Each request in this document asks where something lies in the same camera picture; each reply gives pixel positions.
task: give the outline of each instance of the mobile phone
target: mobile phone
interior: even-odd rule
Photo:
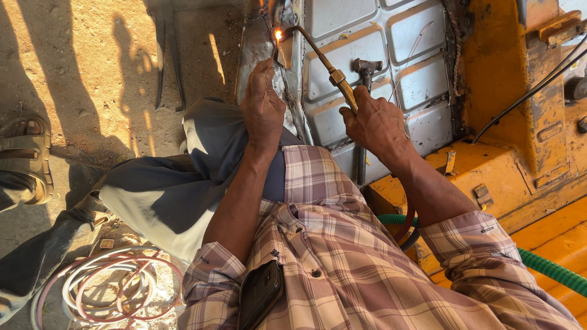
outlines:
[[[251,271],[241,285],[237,329],[255,329],[283,293],[284,271],[277,260]]]

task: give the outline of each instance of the pliers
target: pliers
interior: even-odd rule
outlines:
[[[177,52],[176,23],[173,19],[173,6],[171,0],[145,0],[147,13],[154,18],[155,34],[157,36],[157,68],[159,69],[159,82],[157,89],[157,104],[155,111],[161,106],[161,94],[163,93],[163,65],[165,64],[165,35],[169,37],[169,50],[173,68],[176,71],[177,87],[180,90],[181,109],[185,110],[185,95],[181,85],[180,61]]]

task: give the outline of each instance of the small box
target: small box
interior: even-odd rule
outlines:
[[[100,248],[113,248],[114,247],[114,240],[110,238],[102,238],[100,241]]]

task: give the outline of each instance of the hand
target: hand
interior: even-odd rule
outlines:
[[[346,125],[346,134],[360,146],[379,159],[396,152],[397,156],[407,149],[415,151],[407,139],[403,112],[385,98],[374,99],[365,86],[355,88],[355,99],[359,111],[357,116],[348,107],[340,108]]]
[[[241,102],[242,115],[249,133],[249,144],[258,151],[277,152],[284,125],[285,103],[273,90],[273,60],[257,64],[249,76]]]

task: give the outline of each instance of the yellow machine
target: yellow machine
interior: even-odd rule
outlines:
[[[444,166],[446,177],[498,218],[519,247],[587,276],[587,99],[565,102],[558,76],[472,143],[565,59],[563,44],[585,34],[587,19],[580,11],[565,13],[558,0],[471,0],[448,7],[462,31],[456,92],[469,135],[426,160]],[[365,197],[376,214],[406,213],[402,185],[392,176],[369,185]],[[436,283],[450,286],[422,239],[408,254]],[[587,298],[534,275],[587,327]]]

